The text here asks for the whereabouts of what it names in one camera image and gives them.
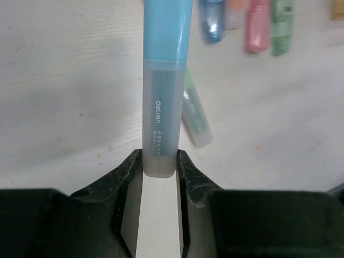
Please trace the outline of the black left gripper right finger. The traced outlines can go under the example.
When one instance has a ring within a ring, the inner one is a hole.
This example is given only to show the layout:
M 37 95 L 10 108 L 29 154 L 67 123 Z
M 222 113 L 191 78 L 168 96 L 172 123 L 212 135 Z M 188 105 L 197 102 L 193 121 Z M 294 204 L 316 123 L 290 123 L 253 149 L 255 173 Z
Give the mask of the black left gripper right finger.
M 225 190 L 179 150 L 181 257 L 343 257 L 343 186 Z

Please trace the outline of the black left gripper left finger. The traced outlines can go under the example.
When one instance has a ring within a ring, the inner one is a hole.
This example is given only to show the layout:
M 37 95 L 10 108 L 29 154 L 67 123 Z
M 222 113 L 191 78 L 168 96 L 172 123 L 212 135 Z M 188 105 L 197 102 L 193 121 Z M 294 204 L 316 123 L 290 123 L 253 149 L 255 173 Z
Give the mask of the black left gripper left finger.
M 135 257 L 142 151 L 66 195 L 56 189 L 1 190 L 1 257 Z

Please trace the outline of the green highlighter pen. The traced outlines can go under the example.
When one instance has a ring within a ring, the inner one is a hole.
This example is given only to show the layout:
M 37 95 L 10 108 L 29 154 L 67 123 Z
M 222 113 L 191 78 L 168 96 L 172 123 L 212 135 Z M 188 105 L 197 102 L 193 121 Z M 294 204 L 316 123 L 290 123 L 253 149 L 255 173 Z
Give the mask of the green highlighter pen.
M 185 73 L 182 119 L 196 148 L 202 148 L 211 143 L 213 137 L 209 122 L 188 68 Z

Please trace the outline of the blue highlighter pen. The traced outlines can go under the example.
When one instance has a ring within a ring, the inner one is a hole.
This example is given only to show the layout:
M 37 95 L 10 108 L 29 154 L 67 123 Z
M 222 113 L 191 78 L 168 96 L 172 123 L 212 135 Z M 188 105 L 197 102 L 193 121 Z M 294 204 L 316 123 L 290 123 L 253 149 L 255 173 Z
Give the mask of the blue highlighter pen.
M 145 1 L 142 161 L 149 177 L 176 170 L 192 1 Z

